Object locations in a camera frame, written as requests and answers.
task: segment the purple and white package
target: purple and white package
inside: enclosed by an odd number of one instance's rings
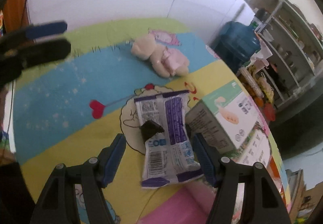
[[[165,132],[145,142],[142,187],[159,188],[194,180],[203,175],[185,129],[188,90],[135,98],[140,125],[153,120]]]

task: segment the purple label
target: purple label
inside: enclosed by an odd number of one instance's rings
[[[174,97],[165,102],[168,133],[171,145],[187,140],[183,129],[181,97]]]

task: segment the red heart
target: red heart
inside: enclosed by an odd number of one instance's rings
[[[99,119],[103,116],[103,111],[105,108],[105,105],[101,104],[97,100],[92,100],[89,104],[90,108],[93,109],[92,111],[92,117],[94,119]]]

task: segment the teddy bear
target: teddy bear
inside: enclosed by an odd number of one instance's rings
[[[149,33],[136,38],[131,53],[141,60],[150,60],[153,69],[159,76],[185,76],[188,74],[190,61],[176,48],[168,48],[155,41]]]

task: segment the blue stripe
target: blue stripe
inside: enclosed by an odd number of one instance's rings
[[[194,34],[181,33],[177,38],[181,41],[177,48],[190,60],[190,72],[214,61]],[[110,103],[104,110],[106,115],[125,105],[135,89],[170,82],[159,77],[149,61],[133,56],[130,49],[130,44],[120,43],[87,53],[58,65],[16,93],[13,117],[21,164],[91,124],[91,100]]]

